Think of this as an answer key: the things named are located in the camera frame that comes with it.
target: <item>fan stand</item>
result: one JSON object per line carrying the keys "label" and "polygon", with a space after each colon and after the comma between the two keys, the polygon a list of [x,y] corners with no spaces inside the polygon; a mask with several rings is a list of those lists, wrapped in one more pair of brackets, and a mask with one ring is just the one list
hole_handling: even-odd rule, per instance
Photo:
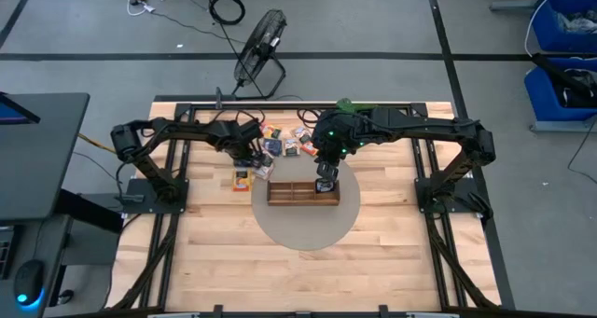
{"label": "fan stand", "polygon": [[259,97],[237,97],[235,95],[236,91],[241,88],[244,87],[244,81],[239,81],[238,83],[236,83],[236,88],[234,88],[234,90],[232,91],[232,97],[234,98],[234,100],[253,100],[253,99],[264,99],[264,100],[268,100],[269,98],[271,98],[273,96],[273,94],[278,90],[278,87],[280,87],[280,84],[282,83],[282,80],[284,80],[284,78],[286,77],[286,69],[282,66],[282,64],[280,63],[280,61],[278,60],[278,57],[276,57],[275,54],[271,54],[270,58],[276,63],[276,65],[278,65],[278,67],[280,68],[280,70],[282,70],[282,74],[280,75],[280,78],[278,79],[278,82],[276,82],[275,86],[273,87],[273,89],[271,89],[270,94],[265,95],[265,96],[259,96]]}

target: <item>black desk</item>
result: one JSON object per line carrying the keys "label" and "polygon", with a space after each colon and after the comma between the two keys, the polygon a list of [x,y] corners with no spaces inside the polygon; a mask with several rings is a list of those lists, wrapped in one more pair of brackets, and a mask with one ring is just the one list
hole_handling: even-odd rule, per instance
{"label": "black desk", "polygon": [[[66,266],[114,260],[122,219],[118,213],[62,189],[89,94],[9,98],[41,120],[0,125],[0,225],[15,225],[20,233],[8,277],[0,280],[0,316],[42,317],[61,291]],[[101,260],[99,253],[106,249],[113,252]],[[13,280],[19,266],[30,259],[44,262],[44,292],[39,303],[23,308],[15,301]]]}
{"label": "black desk", "polygon": [[54,210],[90,96],[8,97],[41,120],[0,126],[0,222],[43,219]]}

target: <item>fan grille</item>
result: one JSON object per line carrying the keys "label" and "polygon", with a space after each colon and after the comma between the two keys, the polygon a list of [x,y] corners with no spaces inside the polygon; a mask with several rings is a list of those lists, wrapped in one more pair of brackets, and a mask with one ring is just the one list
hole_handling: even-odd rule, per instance
{"label": "fan grille", "polygon": [[234,68],[234,78],[242,85],[247,85],[255,79],[265,63],[275,52],[271,46],[274,38],[280,38],[286,27],[286,16],[282,10],[269,10],[259,21],[253,33],[247,39],[241,52],[240,60]]}

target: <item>desk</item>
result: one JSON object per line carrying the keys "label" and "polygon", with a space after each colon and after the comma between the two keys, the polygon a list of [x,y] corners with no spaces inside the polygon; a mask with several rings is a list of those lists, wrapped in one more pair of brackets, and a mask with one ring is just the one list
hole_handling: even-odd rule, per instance
{"label": "desk", "polygon": [[[41,317],[55,305],[66,266],[108,264],[114,256],[120,215],[62,189],[89,98],[86,93],[10,96],[41,120],[0,126],[0,224],[15,225],[20,233],[8,277],[0,280],[3,317]],[[69,234],[75,238],[67,241]],[[90,247],[98,242],[101,246]],[[14,277],[30,259],[44,262],[44,292],[38,305],[24,310],[13,295]]]}
{"label": "desk", "polygon": [[[261,104],[269,123],[285,130],[301,125],[295,110],[280,109],[287,103]],[[173,118],[175,106],[153,103],[150,118]],[[427,109],[430,117],[453,117],[450,103],[427,103]],[[201,111],[195,118],[206,122],[214,114]],[[227,112],[221,118],[234,116]],[[162,144],[152,154],[161,166],[167,147]],[[436,142],[439,165],[445,166],[459,150],[456,144]],[[411,141],[368,145],[346,162],[361,190],[359,216],[336,244],[303,252],[275,244],[261,230],[250,192],[231,192],[228,155],[192,143],[187,211],[178,226],[166,311],[211,311],[215,304],[223,304],[224,311],[377,311],[380,304],[390,311],[439,310],[413,185],[417,173]],[[121,236],[108,305],[122,298],[143,269],[153,217],[141,216]],[[473,214],[450,218],[461,264],[483,293],[499,303],[480,221]],[[455,303],[451,273],[444,270]],[[159,278],[154,277],[150,305]]]}
{"label": "desk", "polygon": [[0,146],[0,205],[7,206],[0,211],[0,221],[43,219],[54,211],[90,96],[56,93],[9,98],[41,120],[0,126],[0,142],[6,145]]}

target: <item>electric fan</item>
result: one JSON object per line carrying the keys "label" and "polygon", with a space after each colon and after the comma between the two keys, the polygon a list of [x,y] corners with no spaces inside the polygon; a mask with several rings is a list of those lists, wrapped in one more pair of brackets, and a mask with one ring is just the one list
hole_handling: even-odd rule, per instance
{"label": "electric fan", "polygon": [[246,44],[244,45],[243,51],[239,55],[239,60],[236,63],[236,67],[234,68],[234,78],[236,79],[236,88],[232,92],[232,96],[238,100],[242,99],[256,99],[256,97],[251,98],[237,98],[235,93],[236,91],[243,87],[244,85],[249,85],[255,81],[256,77],[259,75],[259,72],[263,69],[266,62],[272,59],[280,70],[282,70],[282,75],[278,79],[278,82],[275,84],[273,89],[270,91],[270,94],[263,95],[262,97],[258,97],[259,99],[268,99],[270,98],[284,78],[286,77],[286,70],[276,58],[276,48],[280,44],[280,36],[282,36],[282,32],[286,27],[286,16],[282,12],[282,10],[272,9],[269,10],[265,16],[259,21],[259,24],[253,30],[253,33],[247,39]]}

